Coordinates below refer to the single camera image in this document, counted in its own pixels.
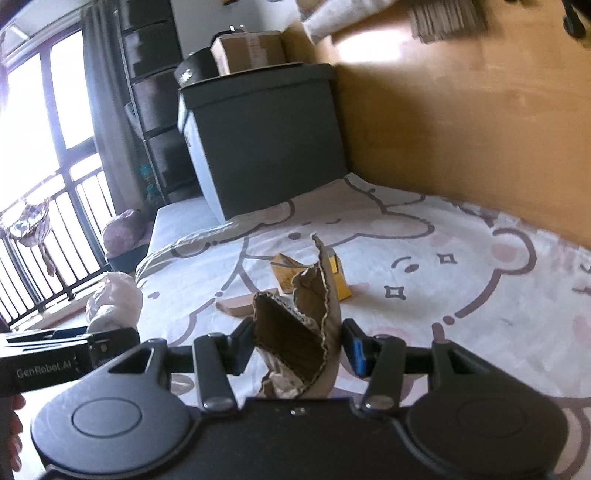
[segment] torn cardboard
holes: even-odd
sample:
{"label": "torn cardboard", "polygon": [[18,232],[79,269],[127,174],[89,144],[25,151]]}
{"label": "torn cardboard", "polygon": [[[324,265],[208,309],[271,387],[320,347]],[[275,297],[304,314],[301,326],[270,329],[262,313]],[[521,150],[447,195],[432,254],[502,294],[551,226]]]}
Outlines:
{"label": "torn cardboard", "polygon": [[[326,252],[327,255],[329,255],[330,272],[335,278],[337,296],[339,300],[347,299],[352,293],[347,285],[347,280],[345,279],[343,264],[334,250],[329,248]],[[293,293],[294,287],[291,283],[292,279],[297,274],[302,273],[310,267],[312,267],[312,265],[304,265],[284,254],[277,254],[273,260],[271,260],[271,269],[273,270],[273,274],[279,283],[279,288],[283,295],[290,295]]]}
{"label": "torn cardboard", "polygon": [[332,390],[340,358],[340,305],[327,249],[317,236],[319,260],[293,278],[294,304],[258,293],[255,344],[268,374],[267,398],[323,398]]}

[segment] curtain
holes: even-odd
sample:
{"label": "curtain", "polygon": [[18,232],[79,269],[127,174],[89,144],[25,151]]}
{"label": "curtain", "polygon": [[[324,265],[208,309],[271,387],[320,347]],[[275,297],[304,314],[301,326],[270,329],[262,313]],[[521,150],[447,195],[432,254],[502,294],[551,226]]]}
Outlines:
{"label": "curtain", "polygon": [[0,115],[8,104],[8,68],[4,63],[4,39],[6,31],[0,33]]}
{"label": "curtain", "polygon": [[84,65],[96,149],[117,213],[127,209],[150,212],[145,184],[139,176],[144,163],[138,140],[125,114],[129,90],[118,38],[113,0],[94,0],[82,11]]}
{"label": "curtain", "polygon": [[10,327],[2,315],[0,314],[0,333],[10,333]]}

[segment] black handheld device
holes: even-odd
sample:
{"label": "black handheld device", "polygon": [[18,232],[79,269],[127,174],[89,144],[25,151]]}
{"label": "black handheld device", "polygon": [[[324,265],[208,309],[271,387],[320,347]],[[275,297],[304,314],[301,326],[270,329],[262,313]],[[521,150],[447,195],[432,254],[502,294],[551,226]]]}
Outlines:
{"label": "black handheld device", "polygon": [[0,480],[13,478],[7,450],[13,395],[77,380],[139,344],[133,328],[86,328],[0,335]]}
{"label": "black handheld device", "polygon": [[[410,348],[342,326],[354,372],[350,399],[249,398],[238,407],[227,375],[244,371],[254,323],[192,346],[162,339],[131,349],[46,404],[33,442],[44,480],[400,479],[543,480],[567,439],[551,400],[453,343]],[[170,372],[194,372],[197,407],[169,391]],[[400,407],[405,374],[430,391]]]}

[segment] bed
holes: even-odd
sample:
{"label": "bed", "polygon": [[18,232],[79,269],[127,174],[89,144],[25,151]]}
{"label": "bed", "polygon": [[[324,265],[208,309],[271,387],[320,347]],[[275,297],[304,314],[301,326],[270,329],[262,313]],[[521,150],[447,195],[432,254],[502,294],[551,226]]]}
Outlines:
{"label": "bed", "polygon": [[175,243],[179,238],[218,225],[219,222],[204,197],[166,205],[158,209],[156,214],[148,255]]}
{"label": "bed", "polygon": [[[354,174],[209,226],[162,242],[138,267],[142,339],[176,346],[230,333],[240,319],[219,311],[216,299],[276,287],[272,258],[281,252],[311,264],[317,233],[341,259],[353,293],[341,302],[343,318],[411,346],[453,340],[549,395],[569,422],[559,478],[591,478],[589,251],[503,213]],[[245,373],[230,379],[236,398],[255,395],[266,372],[255,352]],[[366,386],[342,356],[330,395],[358,401]],[[403,404],[426,391],[426,377],[408,377]],[[173,392],[195,404],[190,376],[174,374]]]}

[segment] wooden floor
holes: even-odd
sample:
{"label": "wooden floor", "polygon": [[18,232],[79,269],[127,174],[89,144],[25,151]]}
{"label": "wooden floor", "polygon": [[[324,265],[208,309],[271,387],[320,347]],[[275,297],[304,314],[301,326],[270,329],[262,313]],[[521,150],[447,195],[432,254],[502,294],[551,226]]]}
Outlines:
{"label": "wooden floor", "polygon": [[556,0],[484,2],[489,32],[422,45],[395,4],[291,60],[336,66],[352,171],[503,210],[591,248],[591,50]]}

